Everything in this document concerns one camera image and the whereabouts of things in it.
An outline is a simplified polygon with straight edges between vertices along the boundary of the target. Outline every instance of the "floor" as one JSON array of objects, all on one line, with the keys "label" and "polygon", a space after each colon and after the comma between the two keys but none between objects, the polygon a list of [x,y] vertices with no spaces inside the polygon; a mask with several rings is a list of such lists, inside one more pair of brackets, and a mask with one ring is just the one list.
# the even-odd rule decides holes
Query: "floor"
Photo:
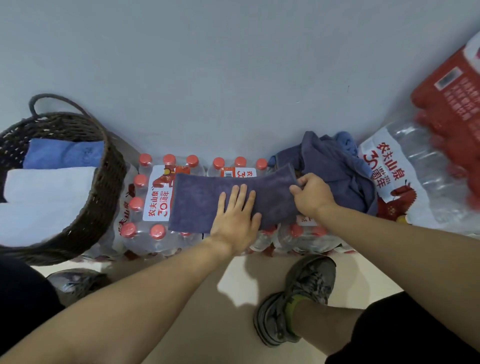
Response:
[{"label": "floor", "polygon": [[[365,308],[399,292],[400,288],[360,254],[336,254],[337,280],[330,304]],[[300,341],[270,349],[257,338],[252,325],[255,305],[282,289],[295,257],[241,256],[219,268],[200,286],[162,342],[144,364],[195,363],[323,363],[325,356]],[[121,279],[145,267],[145,262],[82,264]],[[77,263],[37,267],[43,274],[76,267]]]}]

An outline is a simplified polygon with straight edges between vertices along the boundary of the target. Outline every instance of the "finger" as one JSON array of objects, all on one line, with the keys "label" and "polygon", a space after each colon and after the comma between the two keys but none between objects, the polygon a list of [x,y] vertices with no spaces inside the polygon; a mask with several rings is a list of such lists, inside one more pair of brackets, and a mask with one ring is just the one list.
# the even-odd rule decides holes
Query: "finger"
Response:
[{"label": "finger", "polygon": [[242,184],[242,186],[240,186],[240,193],[239,193],[239,197],[237,198],[237,203],[235,204],[235,208],[237,210],[242,210],[243,208],[243,204],[245,203],[245,197],[247,196],[247,185],[246,184]]},{"label": "finger", "polygon": [[260,212],[257,212],[253,217],[252,217],[252,231],[255,233],[258,233],[258,229],[260,229],[260,223],[262,222],[262,214]]},{"label": "finger", "polygon": [[225,200],[227,199],[227,194],[222,192],[218,198],[218,209],[216,211],[217,216],[225,212]]},{"label": "finger", "polygon": [[237,196],[239,194],[239,187],[237,185],[232,187],[232,193],[230,195],[230,199],[228,201],[227,211],[233,210],[235,207],[235,203],[237,201]]},{"label": "finger", "polygon": [[248,214],[248,216],[252,214],[253,204],[255,203],[255,196],[256,196],[255,191],[250,191],[248,195],[247,203],[243,208],[243,211],[245,211],[245,213]]},{"label": "finger", "polygon": [[292,195],[296,196],[300,192],[302,192],[302,189],[301,189],[301,187],[297,186],[296,184],[293,184],[293,185],[290,186],[290,192],[292,193]]},{"label": "finger", "polygon": [[311,179],[312,177],[316,177],[315,174],[313,173],[307,173],[306,175],[304,176],[301,176],[300,178],[298,178],[298,183],[300,186],[303,186],[304,184],[306,184],[308,182],[309,179]]}]

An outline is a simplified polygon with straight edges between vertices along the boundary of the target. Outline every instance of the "gray sneaker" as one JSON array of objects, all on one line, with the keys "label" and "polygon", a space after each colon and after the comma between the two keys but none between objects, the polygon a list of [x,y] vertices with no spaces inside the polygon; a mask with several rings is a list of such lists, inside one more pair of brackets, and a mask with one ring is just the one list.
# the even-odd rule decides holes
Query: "gray sneaker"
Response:
[{"label": "gray sneaker", "polygon": [[262,342],[275,348],[284,342],[298,342],[300,337],[287,330],[285,307],[293,296],[300,294],[312,301],[327,304],[336,277],[336,264],[323,255],[299,260],[285,279],[285,291],[263,300],[253,315],[253,325]]},{"label": "gray sneaker", "polygon": [[55,287],[60,303],[65,307],[112,282],[106,274],[86,268],[60,270],[50,274],[47,279]]}]

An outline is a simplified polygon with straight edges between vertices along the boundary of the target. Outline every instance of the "wicker basket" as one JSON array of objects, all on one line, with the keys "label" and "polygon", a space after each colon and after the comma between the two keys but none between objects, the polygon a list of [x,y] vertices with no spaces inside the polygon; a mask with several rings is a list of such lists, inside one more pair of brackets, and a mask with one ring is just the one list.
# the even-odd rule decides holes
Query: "wicker basket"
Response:
[{"label": "wicker basket", "polygon": [[[77,108],[81,114],[73,112],[37,114],[35,103],[45,97],[64,101]],[[112,144],[105,128],[76,103],[58,95],[41,94],[32,97],[29,108],[31,117],[23,119],[0,134],[1,168],[22,168],[32,138],[105,142],[88,200],[69,227],[53,238],[32,246],[19,248],[0,246],[0,255],[18,258],[30,265],[46,266],[75,258],[91,248],[107,231],[117,208],[126,167],[123,156]]]}]

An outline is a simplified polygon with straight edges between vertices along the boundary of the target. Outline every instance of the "forearm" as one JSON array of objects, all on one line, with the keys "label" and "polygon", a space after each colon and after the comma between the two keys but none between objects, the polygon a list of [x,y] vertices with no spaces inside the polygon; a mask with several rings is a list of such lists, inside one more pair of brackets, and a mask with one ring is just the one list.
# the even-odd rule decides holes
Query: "forearm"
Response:
[{"label": "forearm", "polygon": [[404,225],[339,206],[316,221],[400,285],[464,341],[480,350],[480,242]]},{"label": "forearm", "polygon": [[227,260],[206,239],[64,310],[21,341],[1,363],[141,363],[202,281]]}]

